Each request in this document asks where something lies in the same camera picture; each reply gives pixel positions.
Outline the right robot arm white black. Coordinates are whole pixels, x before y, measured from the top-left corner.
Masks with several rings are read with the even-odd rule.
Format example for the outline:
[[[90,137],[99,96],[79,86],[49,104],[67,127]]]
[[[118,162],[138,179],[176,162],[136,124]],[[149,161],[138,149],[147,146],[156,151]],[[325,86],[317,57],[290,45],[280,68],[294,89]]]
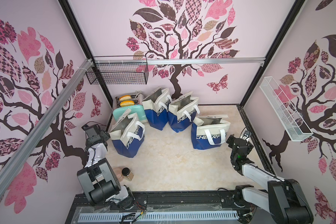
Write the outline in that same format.
[[[277,224],[311,224],[314,217],[300,184],[294,179],[284,179],[259,168],[248,159],[253,144],[248,136],[227,139],[231,151],[231,164],[235,171],[263,187],[236,186],[233,200],[238,207],[251,203],[268,212]]]

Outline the takeout bag blue beige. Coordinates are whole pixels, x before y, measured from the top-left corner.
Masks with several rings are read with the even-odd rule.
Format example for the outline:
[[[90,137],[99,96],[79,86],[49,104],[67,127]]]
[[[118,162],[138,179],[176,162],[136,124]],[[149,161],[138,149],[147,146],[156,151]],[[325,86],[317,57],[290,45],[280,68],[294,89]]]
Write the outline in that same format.
[[[226,114],[195,117],[191,129],[193,148],[206,150],[225,143],[231,125],[227,118]]]
[[[168,123],[176,133],[188,128],[200,114],[199,97],[194,97],[192,94],[193,91],[190,91],[169,104]]]
[[[140,122],[137,113],[127,109],[109,132],[113,146],[119,155],[134,158],[144,142],[145,125]]]

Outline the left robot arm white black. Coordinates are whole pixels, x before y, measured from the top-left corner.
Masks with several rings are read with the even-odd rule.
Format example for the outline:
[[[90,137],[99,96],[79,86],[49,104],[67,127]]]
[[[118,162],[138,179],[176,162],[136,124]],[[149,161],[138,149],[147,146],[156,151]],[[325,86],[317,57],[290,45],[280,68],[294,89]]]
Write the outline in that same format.
[[[94,206],[100,203],[114,203],[118,208],[128,210],[134,206],[134,196],[127,186],[120,182],[106,159],[109,134],[100,125],[82,126],[85,132],[85,150],[89,154],[85,167],[77,177],[88,202]]]

